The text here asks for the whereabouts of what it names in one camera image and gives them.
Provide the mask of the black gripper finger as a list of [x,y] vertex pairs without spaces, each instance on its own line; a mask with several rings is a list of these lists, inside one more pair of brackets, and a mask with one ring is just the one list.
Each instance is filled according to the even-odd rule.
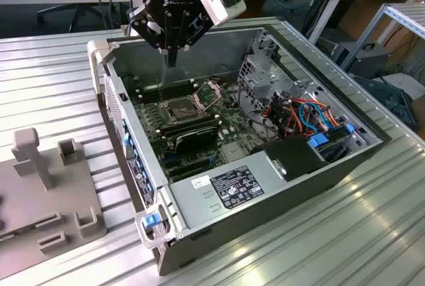
[[177,54],[181,48],[194,45],[213,25],[206,13],[183,13],[177,38],[172,48],[172,67],[176,66]]
[[157,24],[148,13],[144,5],[134,7],[127,11],[129,26],[154,49],[163,55],[163,63],[166,67],[173,66],[173,49],[165,43],[165,31]]

